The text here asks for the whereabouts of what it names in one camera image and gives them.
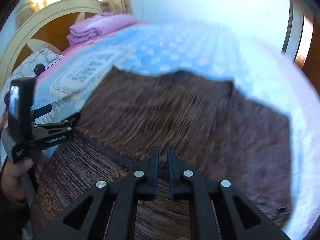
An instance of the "phone screen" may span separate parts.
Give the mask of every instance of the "phone screen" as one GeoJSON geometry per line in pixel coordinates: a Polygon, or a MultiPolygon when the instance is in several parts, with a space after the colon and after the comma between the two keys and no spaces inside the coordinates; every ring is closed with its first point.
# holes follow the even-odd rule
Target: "phone screen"
{"type": "Polygon", "coordinates": [[[17,86],[10,88],[9,114],[19,119],[19,87],[17,86]]]}

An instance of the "blanket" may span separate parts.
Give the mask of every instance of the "blanket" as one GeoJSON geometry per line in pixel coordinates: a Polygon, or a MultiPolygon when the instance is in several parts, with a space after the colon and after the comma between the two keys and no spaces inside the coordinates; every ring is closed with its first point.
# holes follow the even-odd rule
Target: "blanket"
{"type": "Polygon", "coordinates": [[[70,34],[67,36],[69,43],[85,42],[93,37],[105,36],[137,23],[133,15],[103,13],[99,16],[93,16],[88,21],[84,20],[72,25],[69,28],[70,34]]]}
{"type": "Polygon", "coordinates": [[[187,202],[169,193],[165,147],[207,179],[230,180],[278,226],[291,213],[289,121],[231,82],[178,71],[158,77],[112,68],[85,103],[73,141],[60,145],[31,207],[35,234],[95,181],[112,182],[162,148],[158,196],[140,202],[135,239],[190,237],[187,202]]]}

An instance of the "human hand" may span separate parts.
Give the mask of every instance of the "human hand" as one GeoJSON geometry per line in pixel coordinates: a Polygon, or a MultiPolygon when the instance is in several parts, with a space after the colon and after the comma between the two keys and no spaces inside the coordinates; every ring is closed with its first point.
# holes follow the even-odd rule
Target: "human hand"
{"type": "Polygon", "coordinates": [[[8,115],[6,113],[2,116],[0,130],[3,131],[8,126],[8,115]]]}
{"type": "MultiPolygon", "coordinates": [[[[39,183],[42,171],[44,170],[44,157],[41,152],[41,157],[37,161],[35,168],[35,176],[39,183]]],[[[1,176],[1,191],[10,199],[21,202],[26,198],[26,192],[22,187],[20,181],[20,175],[31,169],[33,165],[31,158],[25,158],[20,162],[13,164],[10,160],[7,160],[2,176],[1,176]]]]}

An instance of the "bed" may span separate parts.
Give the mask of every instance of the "bed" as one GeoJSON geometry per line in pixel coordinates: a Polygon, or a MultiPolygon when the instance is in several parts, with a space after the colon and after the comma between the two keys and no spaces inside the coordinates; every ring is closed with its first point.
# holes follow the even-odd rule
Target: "bed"
{"type": "MultiPolygon", "coordinates": [[[[63,0],[34,14],[0,60],[0,82],[43,43],[62,54],[37,78],[34,108],[52,104],[37,122],[48,123],[80,111],[113,65],[140,75],[182,69],[233,81],[246,97],[289,117],[293,211],[283,230],[291,239],[302,239],[320,213],[320,102],[302,71],[267,44],[222,25],[141,24],[69,46],[68,27],[101,11],[99,1],[63,0]]],[[[48,159],[54,150],[45,152],[48,159]]]]}

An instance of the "finger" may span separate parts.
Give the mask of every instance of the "finger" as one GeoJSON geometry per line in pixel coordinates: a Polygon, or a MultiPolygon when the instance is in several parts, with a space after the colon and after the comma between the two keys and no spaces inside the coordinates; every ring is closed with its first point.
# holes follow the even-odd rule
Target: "finger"
{"type": "Polygon", "coordinates": [[[44,182],[43,182],[42,179],[37,179],[37,183],[38,183],[39,185],[43,185],[43,184],[44,184],[44,182]]]}
{"type": "Polygon", "coordinates": [[[1,130],[5,129],[8,126],[8,115],[3,114],[1,122],[1,130]]]}
{"type": "Polygon", "coordinates": [[[27,172],[32,167],[32,160],[25,158],[16,164],[12,164],[10,169],[7,169],[7,175],[12,178],[18,178],[23,173],[27,172]]]}
{"type": "Polygon", "coordinates": [[[38,170],[35,170],[35,176],[36,176],[36,179],[40,179],[41,173],[38,170]]]}
{"type": "Polygon", "coordinates": [[[44,170],[44,165],[45,165],[45,158],[44,158],[43,154],[41,153],[41,156],[37,162],[37,170],[39,171],[40,174],[44,170]]]}

